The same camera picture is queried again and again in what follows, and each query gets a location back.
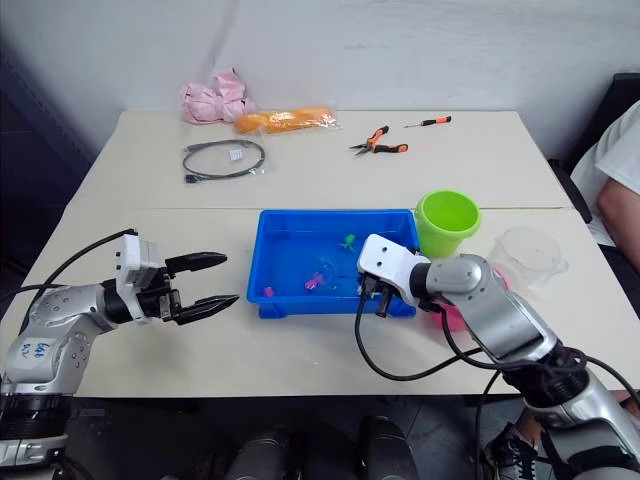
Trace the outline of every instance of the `clear plastic container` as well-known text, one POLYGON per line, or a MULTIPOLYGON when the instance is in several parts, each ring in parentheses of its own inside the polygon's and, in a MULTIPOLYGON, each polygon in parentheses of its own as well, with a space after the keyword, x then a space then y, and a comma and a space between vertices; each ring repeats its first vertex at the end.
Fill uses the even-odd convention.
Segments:
POLYGON ((569 268, 555 240, 531 227, 511 228, 496 238, 487 260, 514 290, 542 286, 569 268))

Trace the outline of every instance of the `orange object in bag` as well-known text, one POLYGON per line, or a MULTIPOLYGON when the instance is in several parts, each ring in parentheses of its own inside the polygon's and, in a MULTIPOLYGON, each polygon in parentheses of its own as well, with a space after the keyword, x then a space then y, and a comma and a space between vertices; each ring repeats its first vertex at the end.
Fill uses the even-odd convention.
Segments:
POLYGON ((330 108, 308 107, 285 112, 264 112, 243 115, 233 122, 238 133, 250 133, 264 128, 267 133, 286 132, 309 127, 337 127, 330 108))

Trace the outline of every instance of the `pink plastic bag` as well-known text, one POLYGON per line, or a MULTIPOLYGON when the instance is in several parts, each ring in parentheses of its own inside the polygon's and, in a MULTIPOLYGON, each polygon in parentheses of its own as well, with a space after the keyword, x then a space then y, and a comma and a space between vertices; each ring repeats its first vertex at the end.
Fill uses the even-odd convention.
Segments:
POLYGON ((199 83, 189 83, 181 90, 182 116, 187 122, 233 122, 236 118, 257 110, 251 99, 244 98, 246 87, 232 68, 216 75, 214 86, 218 93, 199 83))

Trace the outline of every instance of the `white table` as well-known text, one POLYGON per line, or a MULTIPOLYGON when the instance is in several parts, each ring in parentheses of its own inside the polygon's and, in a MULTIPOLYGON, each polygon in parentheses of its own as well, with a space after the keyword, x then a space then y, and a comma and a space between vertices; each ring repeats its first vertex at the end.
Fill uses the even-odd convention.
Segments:
POLYGON ((228 124, 193 126, 176 112, 125 112, 74 204, 109 208, 414 208, 453 188, 482 208, 571 207, 515 112, 338 112, 340 130, 254 138, 264 175, 187 185, 182 149, 238 137, 228 124), (449 124, 402 128, 451 113, 449 124), (348 147, 389 125, 381 144, 402 154, 354 157, 348 147))
MULTIPOLYGON (((485 371, 458 363, 417 382, 395 383, 371 371, 357 350, 353 315, 290 316, 261 320, 245 298, 255 239, 257 209, 96 209, 87 202, 67 208, 26 283, 43 280, 79 248, 124 227, 158 243, 169 257, 215 250, 229 261, 213 269, 179 274, 185 304, 222 293, 242 298, 206 320, 178 327, 157 321, 126 324, 99 337, 79 395, 101 397, 275 396, 348 394, 477 394, 485 371)), ((507 228, 529 225, 549 232, 569 262, 531 303, 567 344, 617 368, 640 386, 640 322, 604 258, 572 209, 486 210, 478 233, 462 250, 486 255, 507 228)), ((60 281, 99 282, 114 275, 116 245, 102 247, 73 264, 60 281)), ((2 322, 6 352, 28 304, 14 301, 2 322)), ((465 348, 466 333, 456 334, 465 348)), ((428 319, 380 319, 368 315, 363 338, 374 359, 397 373, 414 373, 451 356, 442 333, 428 319)), ((612 389, 615 380, 594 371, 612 389)), ((513 392, 501 380, 493 392, 513 392)))

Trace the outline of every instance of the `green object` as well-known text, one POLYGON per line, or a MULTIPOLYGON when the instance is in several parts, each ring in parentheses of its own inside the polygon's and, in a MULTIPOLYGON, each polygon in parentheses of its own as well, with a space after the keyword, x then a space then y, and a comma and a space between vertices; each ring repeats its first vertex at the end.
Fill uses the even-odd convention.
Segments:
POLYGON ((341 243, 340 246, 345 250, 353 251, 353 244, 356 241, 356 236, 353 233, 350 233, 346 237, 344 237, 344 243, 341 243))
POLYGON ((446 257, 478 230, 482 214, 466 195, 439 190, 422 197, 416 206, 420 250, 427 257, 446 257))

